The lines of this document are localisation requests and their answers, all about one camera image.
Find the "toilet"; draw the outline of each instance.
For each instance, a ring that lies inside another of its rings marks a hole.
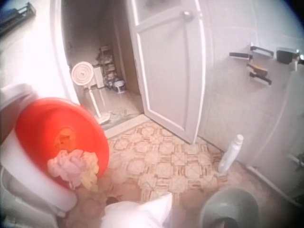
[[[213,227],[217,221],[225,220],[233,221],[233,226],[229,227],[259,227],[257,201],[249,192],[240,188],[226,187],[219,190],[204,205],[200,213],[199,227]]]
[[[14,227],[57,228],[56,217],[76,205],[76,195],[33,163],[15,132],[19,114],[38,96],[27,84],[1,88],[0,95],[1,216],[13,218]]]

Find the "red plastic bowl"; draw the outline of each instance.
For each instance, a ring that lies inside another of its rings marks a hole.
[[[42,98],[22,111],[15,127],[24,151],[46,175],[49,175],[47,161],[65,147],[58,145],[66,143],[60,135],[64,129],[73,133],[72,144],[67,142],[69,148],[96,153],[98,176],[102,176],[109,162],[109,145],[101,126],[84,108],[61,98]],[[67,186],[59,178],[56,181]]]

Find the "gray bucket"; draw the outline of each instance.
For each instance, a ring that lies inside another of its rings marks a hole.
[[[237,228],[256,228],[258,205],[255,198],[245,190],[228,187],[216,192],[205,204],[200,214],[201,228],[224,218],[234,219]]]

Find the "white bottle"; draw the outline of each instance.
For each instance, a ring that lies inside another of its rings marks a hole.
[[[241,134],[238,134],[236,138],[231,142],[228,150],[225,152],[222,160],[218,165],[218,172],[219,173],[226,173],[227,170],[232,165],[233,161],[237,157],[239,151],[241,150],[242,143],[244,137]]]

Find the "small container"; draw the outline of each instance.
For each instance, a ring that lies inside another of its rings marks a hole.
[[[113,90],[119,94],[124,93],[125,92],[125,82],[123,80],[114,82]]]
[[[231,142],[228,150],[225,152],[222,160],[218,165],[218,172],[223,174],[228,171],[233,161],[236,159],[239,151],[241,150],[244,137],[238,134],[236,138]]]

